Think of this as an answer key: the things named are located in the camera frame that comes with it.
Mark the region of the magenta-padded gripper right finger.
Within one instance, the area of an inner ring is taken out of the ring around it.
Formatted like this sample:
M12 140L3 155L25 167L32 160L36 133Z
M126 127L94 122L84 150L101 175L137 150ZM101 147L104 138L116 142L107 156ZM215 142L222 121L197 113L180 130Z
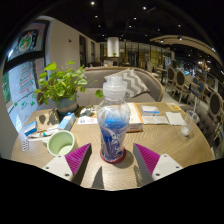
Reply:
M182 169L168 154L159 155L137 143L133 144L133 154L137 161L134 173L138 186L145 186Z

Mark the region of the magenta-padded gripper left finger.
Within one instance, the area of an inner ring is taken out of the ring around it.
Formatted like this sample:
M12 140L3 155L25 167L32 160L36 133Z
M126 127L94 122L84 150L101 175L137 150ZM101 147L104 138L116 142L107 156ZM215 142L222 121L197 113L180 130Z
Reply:
M56 156L43 170L80 185L91 154L91 144L86 144L65 156Z

